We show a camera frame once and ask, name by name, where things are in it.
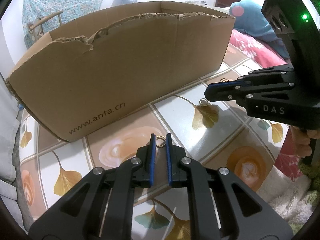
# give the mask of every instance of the finger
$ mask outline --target finger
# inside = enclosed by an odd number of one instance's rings
[[[300,157],[310,156],[312,153],[311,147],[309,145],[297,145],[296,154]]]
[[[320,131],[318,130],[308,130],[307,135],[312,139],[320,139]]]
[[[296,144],[309,145],[310,138],[306,132],[302,132],[300,129],[292,129],[292,139]]]

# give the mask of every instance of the blue pillow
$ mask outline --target blue pillow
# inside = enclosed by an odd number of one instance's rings
[[[282,40],[263,16],[260,5],[252,0],[242,0],[233,3],[229,13],[236,17],[234,29],[266,42],[284,59],[290,58]]]

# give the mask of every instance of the leaf stem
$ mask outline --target leaf stem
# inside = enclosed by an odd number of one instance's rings
[[[181,98],[181,99],[183,99],[183,100],[187,101],[188,103],[190,103],[193,107],[196,107],[196,105],[195,105],[195,104],[193,104],[192,102],[190,102],[190,101],[189,101],[188,99],[186,99],[186,98],[183,98],[183,97],[178,96],[178,95],[173,95],[173,96],[175,96],[175,97],[177,97],[177,98]]]
[[[152,199],[152,201],[154,201],[154,202],[158,203],[160,206],[164,207],[170,213],[170,215],[173,216],[174,219],[177,219],[177,216],[172,212],[172,210],[166,204],[163,204],[162,202],[160,202],[159,200],[156,200],[155,198]]]
[[[59,158],[58,158],[57,154],[56,154],[54,151],[52,151],[52,153],[53,153],[53,154],[54,154],[54,156],[57,158],[60,168],[62,168],[62,166],[61,166],[61,162],[60,162],[60,160],[59,160]]]

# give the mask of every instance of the ring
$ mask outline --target ring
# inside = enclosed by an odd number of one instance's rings
[[[208,101],[206,98],[201,98],[201,99],[199,100],[199,105],[201,105],[201,106],[207,106],[207,105],[209,105],[209,101]]]
[[[163,145],[159,145],[159,144],[157,144],[157,140],[162,140],[162,141],[164,141],[164,144]],[[158,148],[162,148],[162,147],[164,147],[165,146],[165,137],[164,136],[157,136],[156,137],[156,146],[158,147]]]

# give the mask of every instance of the pink bedding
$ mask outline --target pink bedding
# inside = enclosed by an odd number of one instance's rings
[[[268,44],[237,30],[232,31],[230,43],[251,57],[263,68],[287,64]],[[275,166],[292,181],[295,181],[302,173],[298,168],[299,157],[294,154],[293,147],[291,130],[289,129],[280,154],[276,159]]]

